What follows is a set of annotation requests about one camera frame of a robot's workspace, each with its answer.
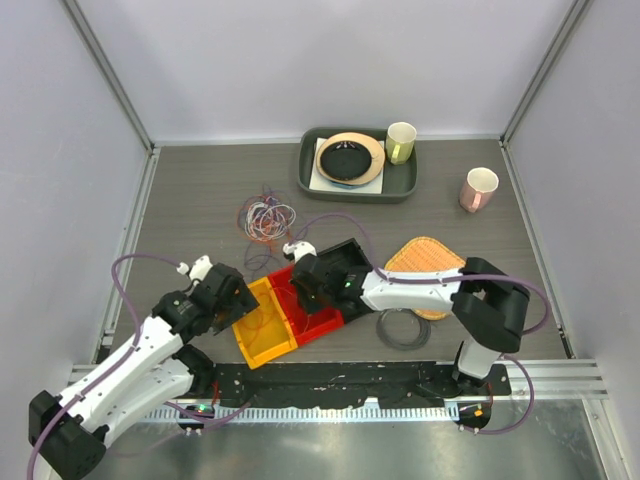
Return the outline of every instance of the wooden plate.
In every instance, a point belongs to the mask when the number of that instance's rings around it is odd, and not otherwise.
[[[367,170],[364,173],[364,175],[354,180],[335,179],[330,175],[328,175],[322,169],[322,165],[320,164],[320,157],[322,156],[322,152],[324,152],[327,148],[329,148],[334,143],[344,142],[344,141],[357,142],[363,147],[365,147],[367,150],[369,150],[369,153],[371,154],[371,166],[369,167],[369,170]],[[332,182],[342,183],[343,185],[364,185],[366,183],[369,183],[371,180],[376,178],[382,171],[382,168],[384,167],[384,160],[385,160],[384,148],[382,147],[382,145],[380,145],[380,142],[378,142],[373,137],[370,137],[368,135],[363,135],[361,133],[355,133],[355,132],[339,133],[337,135],[334,135],[333,137],[329,137],[320,146],[320,148],[318,149],[318,152],[316,153],[316,167],[318,168],[318,171],[324,177],[328,178]]]

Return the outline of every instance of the metal corner post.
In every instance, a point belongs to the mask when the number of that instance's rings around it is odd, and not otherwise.
[[[502,135],[503,143],[508,144],[509,141],[513,138],[513,134],[518,128],[518,125],[520,125],[520,122],[529,110],[529,107],[540,91],[540,88],[542,88],[542,85],[547,80],[549,73],[560,58],[560,54],[571,39],[575,28],[578,26],[580,20],[584,17],[584,14],[587,12],[587,8],[591,4],[591,2],[592,0],[574,0],[573,4],[569,8],[562,23],[560,24],[558,32],[556,33],[555,37],[551,41],[551,44],[549,45],[549,48],[544,54],[538,70],[531,79],[531,82],[529,82],[524,95],[520,99],[520,103],[518,103],[518,106],[516,107],[513,115],[511,116],[511,119],[509,120],[509,123],[507,124],[507,128]]]
[[[124,87],[120,83],[118,76],[116,75],[115,70],[111,66],[111,62],[107,58],[100,42],[95,36],[91,25],[89,25],[89,21],[84,15],[82,8],[78,4],[77,0],[59,0],[62,7],[65,9],[69,18],[73,22],[76,31],[80,35],[82,42],[87,47],[87,50],[93,57],[98,70],[104,77],[107,85],[111,89],[111,92],[115,96],[116,100],[120,104],[125,116],[129,119],[131,126],[136,131],[138,138],[142,142],[145,150],[149,155],[152,154],[153,151],[153,142],[147,133],[147,130],[144,128],[140,117],[136,113],[136,110],[133,108],[133,104],[129,100],[129,96],[127,92],[124,90]]]

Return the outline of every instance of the gray table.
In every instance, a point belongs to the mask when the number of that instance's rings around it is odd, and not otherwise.
[[[333,211],[357,217],[373,238],[379,264],[384,264],[410,239],[430,236],[460,256],[484,257],[511,275],[541,285],[498,142],[425,141],[416,148],[418,189],[399,205],[331,203],[303,196],[295,182],[295,144],[163,148],[137,251],[187,262],[208,254],[215,261],[242,270],[248,240],[236,228],[236,212],[267,183],[273,189],[286,191],[292,206],[304,219]],[[485,210],[468,214],[458,206],[457,194],[467,171],[477,166],[494,170],[501,185]],[[353,236],[358,238],[353,225],[331,219],[312,227],[308,239],[322,249]],[[136,260],[127,291],[144,318],[164,293],[183,284],[184,279],[171,268]],[[536,323],[542,311],[541,302],[534,298],[527,325]],[[422,349],[398,352],[378,340],[375,318],[358,319],[281,360],[452,360],[459,343],[467,336],[459,322],[450,317],[433,323],[432,338]],[[389,321],[388,325],[399,338],[409,337],[417,330],[417,325],[404,316],[395,323]],[[131,319],[124,312],[118,321],[114,345],[120,345],[132,332]],[[204,335],[193,344],[214,362],[243,361],[231,329],[217,337]],[[564,358],[555,323],[550,321],[545,329],[525,338],[519,357]]]

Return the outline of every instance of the cup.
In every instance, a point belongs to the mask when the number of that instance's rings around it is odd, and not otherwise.
[[[488,168],[469,170],[460,191],[460,206],[467,212],[477,212],[489,203],[499,183],[498,175]]]
[[[393,123],[387,130],[385,147],[387,158],[394,165],[401,165],[409,160],[418,132],[407,122]]]

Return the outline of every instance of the dish tray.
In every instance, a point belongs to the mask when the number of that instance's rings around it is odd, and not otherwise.
[[[352,203],[400,203],[405,201],[415,190],[418,179],[418,161],[416,150],[402,165],[392,165],[385,160],[382,193],[358,193],[345,189],[344,192],[322,192],[311,190],[311,171],[315,160],[315,146],[318,138],[329,138],[343,132],[356,132],[369,135],[376,140],[385,140],[386,129],[355,128],[355,127],[318,127],[307,131],[300,140],[300,154],[298,159],[298,185],[310,197],[332,202]]]

